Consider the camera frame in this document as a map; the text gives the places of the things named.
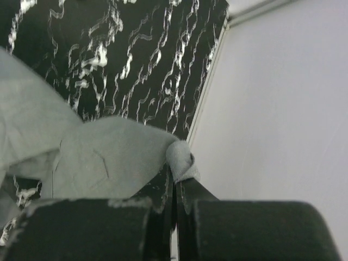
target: marble-patterned surface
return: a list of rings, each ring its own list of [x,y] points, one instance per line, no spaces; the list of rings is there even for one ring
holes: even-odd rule
[[[16,178],[6,176],[0,189],[6,191],[21,209],[25,208],[32,200],[40,198],[41,182],[34,179]],[[5,245],[9,231],[16,225],[16,218],[9,221],[5,227],[0,227],[0,259],[2,247]]]
[[[83,120],[121,115],[185,139],[228,4],[4,0],[0,8],[0,45]]]

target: gray cloth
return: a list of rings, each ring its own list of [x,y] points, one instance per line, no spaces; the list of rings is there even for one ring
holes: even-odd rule
[[[42,180],[42,198],[128,198],[167,160],[175,182],[199,178],[188,144],[118,116],[83,124],[40,77],[0,49],[0,185]],[[0,194],[0,227],[19,212]]]
[[[117,116],[85,123],[63,137],[41,197],[128,198],[159,172],[167,148],[177,140]]]
[[[82,120],[43,79],[0,48],[0,188],[5,174],[46,178],[64,132]],[[0,195],[0,227],[19,209]]]
[[[186,141],[181,140],[171,144],[166,151],[166,158],[175,183],[189,178],[200,180],[201,176],[195,164],[195,157]]]

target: black surface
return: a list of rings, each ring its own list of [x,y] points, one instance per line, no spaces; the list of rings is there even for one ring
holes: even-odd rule
[[[173,178],[168,164],[132,198],[149,197],[156,215],[148,222],[147,257],[169,260],[171,257]]]
[[[176,187],[176,222],[180,260],[197,260],[198,248],[192,206],[197,200],[218,199],[195,179],[179,182]]]
[[[42,184],[37,179],[19,178],[14,176],[5,176],[0,190],[4,190],[16,203],[20,209],[30,204],[31,200],[40,198]],[[5,232],[10,233],[15,227],[15,222],[9,222],[4,227],[0,227],[0,237]],[[0,257],[4,251],[4,246],[0,246]]]
[[[11,234],[4,260],[143,260],[151,202],[113,204],[36,201]]]
[[[300,202],[194,205],[198,259],[340,260],[324,220]]]

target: black object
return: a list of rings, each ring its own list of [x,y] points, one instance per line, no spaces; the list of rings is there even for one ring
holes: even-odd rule
[[[311,205],[219,201],[166,165],[129,200],[37,200],[3,260],[170,260],[174,224],[180,260],[340,260]]]

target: white wall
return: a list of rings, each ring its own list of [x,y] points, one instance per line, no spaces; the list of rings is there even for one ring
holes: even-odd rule
[[[348,1],[232,28],[192,151],[219,198],[315,205],[348,260]]]
[[[263,0],[227,0],[229,3],[229,10],[232,13],[238,13],[253,5],[263,2]]]

